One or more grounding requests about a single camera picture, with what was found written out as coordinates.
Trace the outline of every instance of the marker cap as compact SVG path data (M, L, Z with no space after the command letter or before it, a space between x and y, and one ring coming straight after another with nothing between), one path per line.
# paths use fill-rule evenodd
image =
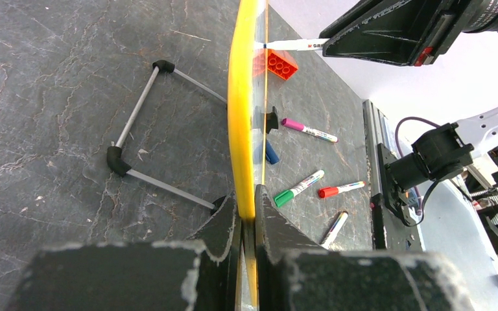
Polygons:
M284 204L289 202L294 197L295 197L295 195L293 194L293 192L291 190L285 190L282 193L278 194L274 198L274 202L276 203L278 208L280 208L281 206L283 206Z
M336 196L338 194L338 188L337 187L326 187L326 188L321 188L318 191L318 195L320 198L328 198L330 196Z
M299 122L293 121L288 118L281 120L281 125L287 128L292 128L293 130L298 130L300 132L304 130L304 124L300 124Z

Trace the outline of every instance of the yellow object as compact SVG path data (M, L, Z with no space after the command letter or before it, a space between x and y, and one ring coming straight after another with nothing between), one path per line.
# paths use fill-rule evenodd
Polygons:
M241 0L228 64L228 140L239 216L254 230L255 186L264 183L268 0ZM246 232L245 236L254 236ZM251 301L258 305L254 238L244 238Z

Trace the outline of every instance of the cracked stone surface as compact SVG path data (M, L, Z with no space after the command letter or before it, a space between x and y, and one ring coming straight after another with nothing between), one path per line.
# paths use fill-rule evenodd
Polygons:
M228 47L238 2L0 1L0 309L43 245L66 241L183 239L205 207L106 165L158 59L226 95ZM298 38L270 9L270 39ZM327 185L366 180L362 100L313 52L299 72L270 75L281 117L337 135L331 144L280 128L281 158L267 167L270 193L318 168L326 176L282 212L319 241L335 213L351 213L335 247L370 249L366 190L319 200ZM226 111L191 84L159 76L124 145L136 170L207 201L233 190Z

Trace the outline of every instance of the white wall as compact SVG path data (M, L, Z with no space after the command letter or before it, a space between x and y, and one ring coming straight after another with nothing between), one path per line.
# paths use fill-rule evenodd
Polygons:
M303 38L320 31L357 0L270 0L272 8ZM280 40L290 38L270 38ZM394 123L414 115L443 124L498 106L498 34L461 34L434 65L396 67L346 58L327 64L363 99L371 99ZM429 128L408 122L410 141Z

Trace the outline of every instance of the white robotic arm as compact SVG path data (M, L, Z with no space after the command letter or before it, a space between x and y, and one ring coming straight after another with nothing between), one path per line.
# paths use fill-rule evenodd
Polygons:
M471 157L476 159L498 146L498 107L456 122L455 129L464 144L472 144Z

